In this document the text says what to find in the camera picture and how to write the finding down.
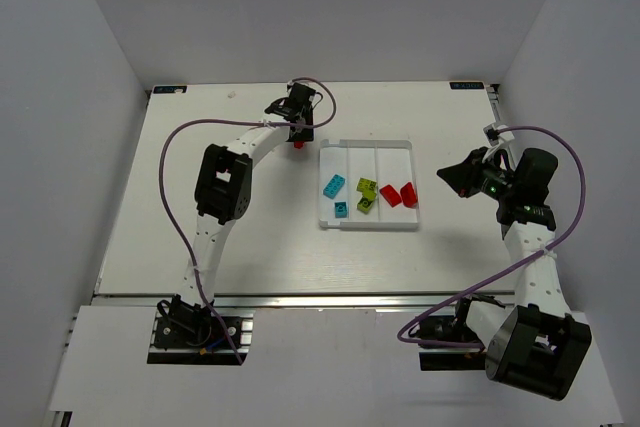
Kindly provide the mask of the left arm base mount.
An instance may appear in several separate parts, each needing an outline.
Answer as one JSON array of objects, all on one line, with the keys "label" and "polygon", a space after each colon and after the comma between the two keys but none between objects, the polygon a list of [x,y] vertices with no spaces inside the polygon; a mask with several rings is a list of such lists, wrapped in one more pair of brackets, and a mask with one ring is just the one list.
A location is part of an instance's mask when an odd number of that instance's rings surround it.
[{"label": "left arm base mount", "polygon": [[245,360],[245,318],[223,316],[224,324],[209,308],[190,305],[179,295],[156,304],[147,363],[150,365],[239,366],[234,353]]}]

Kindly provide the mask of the green lego brick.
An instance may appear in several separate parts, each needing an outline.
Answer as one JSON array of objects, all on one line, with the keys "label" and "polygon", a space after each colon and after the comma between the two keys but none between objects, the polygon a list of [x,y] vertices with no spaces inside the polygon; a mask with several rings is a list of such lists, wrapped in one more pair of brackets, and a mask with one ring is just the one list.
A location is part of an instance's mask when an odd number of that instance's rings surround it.
[{"label": "green lego brick", "polygon": [[371,211],[376,201],[376,198],[377,198],[377,194],[375,192],[363,191],[361,194],[361,198],[358,201],[356,206],[357,210],[364,214],[368,214]]},{"label": "green lego brick", "polygon": [[365,191],[375,192],[376,189],[377,189],[377,182],[375,180],[361,177],[357,182],[356,190],[358,192],[365,192]]}]

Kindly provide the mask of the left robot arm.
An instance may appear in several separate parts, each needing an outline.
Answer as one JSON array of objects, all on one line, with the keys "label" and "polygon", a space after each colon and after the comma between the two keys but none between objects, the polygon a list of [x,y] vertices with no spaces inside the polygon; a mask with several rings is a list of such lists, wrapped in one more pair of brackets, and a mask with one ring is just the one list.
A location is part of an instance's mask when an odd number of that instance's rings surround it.
[{"label": "left robot arm", "polygon": [[187,239],[173,213],[168,217],[187,247],[189,263],[178,295],[195,309],[205,309],[231,229],[248,210],[253,169],[276,147],[292,143],[298,147],[314,140],[314,99],[319,92],[311,79],[300,77],[287,85],[287,95],[273,101],[257,122],[210,119],[210,124],[246,126],[248,130],[226,145],[211,144],[203,154],[197,176],[196,233]]}]

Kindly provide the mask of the small blue lego brick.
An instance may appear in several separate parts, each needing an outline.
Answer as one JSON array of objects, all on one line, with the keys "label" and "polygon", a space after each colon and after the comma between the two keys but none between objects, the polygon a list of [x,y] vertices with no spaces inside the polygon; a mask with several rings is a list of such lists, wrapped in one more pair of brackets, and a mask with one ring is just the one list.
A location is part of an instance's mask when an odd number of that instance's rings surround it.
[{"label": "small blue lego brick", "polygon": [[334,216],[338,219],[349,216],[348,204],[344,201],[334,203]]}]

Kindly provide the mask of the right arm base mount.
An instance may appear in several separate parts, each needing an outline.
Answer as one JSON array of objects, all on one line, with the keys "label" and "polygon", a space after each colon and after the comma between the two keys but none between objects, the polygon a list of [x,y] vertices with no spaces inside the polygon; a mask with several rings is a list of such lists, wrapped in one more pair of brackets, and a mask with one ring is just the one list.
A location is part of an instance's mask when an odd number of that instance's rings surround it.
[{"label": "right arm base mount", "polygon": [[409,330],[419,340],[420,369],[483,371],[487,347],[511,308],[494,296],[472,294],[457,301],[448,315],[431,315]]}]

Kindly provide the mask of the large red lego brick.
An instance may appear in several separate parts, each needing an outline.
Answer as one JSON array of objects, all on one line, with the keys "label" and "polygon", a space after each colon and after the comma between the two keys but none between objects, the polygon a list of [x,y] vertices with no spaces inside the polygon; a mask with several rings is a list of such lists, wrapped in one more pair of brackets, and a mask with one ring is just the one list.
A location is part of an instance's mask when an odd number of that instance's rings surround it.
[{"label": "large red lego brick", "polygon": [[407,182],[401,189],[400,195],[402,203],[407,208],[414,208],[418,204],[415,187],[412,182]]},{"label": "large red lego brick", "polygon": [[392,208],[402,203],[402,197],[400,193],[390,184],[381,187],[379,189],[379,193]]}]

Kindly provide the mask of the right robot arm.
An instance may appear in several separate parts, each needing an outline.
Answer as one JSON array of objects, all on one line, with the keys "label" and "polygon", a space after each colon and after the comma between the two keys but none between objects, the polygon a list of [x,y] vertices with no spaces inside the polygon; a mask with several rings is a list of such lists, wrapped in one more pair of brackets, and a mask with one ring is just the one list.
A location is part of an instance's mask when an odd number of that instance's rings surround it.
[{"label": "right robot arm", "polygon": [[462,198],[478,193],[498,203],[515,270],[515,302],[508,308],[483,295],[459,301],[456,317],[482,343],[489,380],[560,401],[568,394],[592,341],[564,298],[552,242],[556,222],[546,203],[557,158],[528,148],[516,168],[501,167],[486,147],[437,175]]}]

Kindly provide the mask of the blue long lego brick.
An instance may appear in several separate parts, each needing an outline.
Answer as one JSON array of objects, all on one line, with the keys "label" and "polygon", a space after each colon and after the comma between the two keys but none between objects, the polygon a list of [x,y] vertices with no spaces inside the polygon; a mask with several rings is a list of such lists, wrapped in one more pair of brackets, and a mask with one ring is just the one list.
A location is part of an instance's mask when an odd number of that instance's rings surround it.
[{"label": "blue long lego brick", "polygon": [[334,199],[344,187],[345,183],[346,179],[343,176],[334,174],[323,188],[322,193],[325,197]]}]

